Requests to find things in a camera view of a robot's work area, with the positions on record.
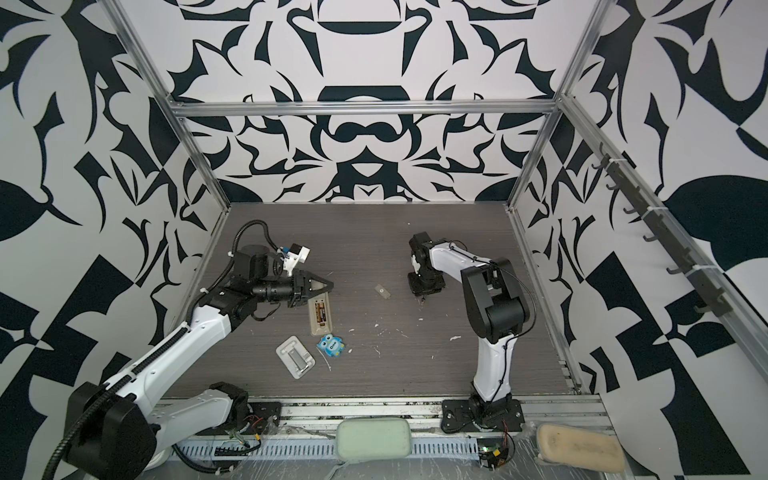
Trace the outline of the white remote control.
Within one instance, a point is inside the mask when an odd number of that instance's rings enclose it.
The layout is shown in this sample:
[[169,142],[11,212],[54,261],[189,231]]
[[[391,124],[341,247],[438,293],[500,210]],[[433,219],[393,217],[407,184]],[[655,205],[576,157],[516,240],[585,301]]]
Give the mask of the white remote control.
[[308,313],[312,336],[320,337],[332,332],[332,313],[328,293],[310,299]]

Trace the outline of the beige battery cover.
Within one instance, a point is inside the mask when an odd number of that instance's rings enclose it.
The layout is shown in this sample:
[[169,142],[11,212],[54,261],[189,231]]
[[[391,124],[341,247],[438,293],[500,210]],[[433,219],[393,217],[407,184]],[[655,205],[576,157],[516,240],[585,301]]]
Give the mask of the beige battery cover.
[[384,299],[389,299],[391,297],[391,293],[380,284],[375,286],[375,290]]

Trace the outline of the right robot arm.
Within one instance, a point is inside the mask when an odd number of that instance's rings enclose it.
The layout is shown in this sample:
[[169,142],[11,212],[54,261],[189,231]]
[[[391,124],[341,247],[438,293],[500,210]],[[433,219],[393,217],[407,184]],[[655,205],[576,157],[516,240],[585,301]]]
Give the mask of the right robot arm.
[[461,284],[467,318],[479,340],[470,410],[482,418],[507,406],[511,397],[514,345],[532,321],[525,285],[506,258],[490,259],[446,239],[420,232],[409,240],[412,271],[407,279],[418,298],[441,292],[447,276]]

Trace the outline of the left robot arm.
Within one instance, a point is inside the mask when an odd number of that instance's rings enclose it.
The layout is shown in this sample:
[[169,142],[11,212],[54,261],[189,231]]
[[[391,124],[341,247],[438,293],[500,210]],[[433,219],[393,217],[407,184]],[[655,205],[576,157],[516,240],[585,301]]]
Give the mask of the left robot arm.
[[260,305],[303,306],[333,289],[332,281],[300,269],[308,252],[300,245],[233,249],[227,267],[202,290],[187,320],[102,384],[86,382],[70,395],[65,433],[44,478],[53,478],[59,464],[67,462],[97,479],[134,479],[190,436],[244,428],[248,394],[226,382],[170,408],[158,403],[210,348],[255,317]]

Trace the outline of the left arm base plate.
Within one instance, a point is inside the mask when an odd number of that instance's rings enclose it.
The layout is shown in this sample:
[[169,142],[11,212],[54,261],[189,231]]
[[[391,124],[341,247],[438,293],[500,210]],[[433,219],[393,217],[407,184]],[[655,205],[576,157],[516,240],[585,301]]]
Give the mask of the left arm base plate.
[[235,428],[239,434],[266,434],[281,422],[283,404],[278,401],[248,402],[236,413]]

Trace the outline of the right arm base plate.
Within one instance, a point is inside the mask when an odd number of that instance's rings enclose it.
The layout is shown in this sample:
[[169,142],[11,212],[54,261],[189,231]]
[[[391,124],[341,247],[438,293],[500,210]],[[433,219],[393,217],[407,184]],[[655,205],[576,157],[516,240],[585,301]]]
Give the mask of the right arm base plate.
[[443,400],[441,430],[446,434],[480,431],[520,432],[526,422],[521,403],[511,395],[494,402],[480,397]]

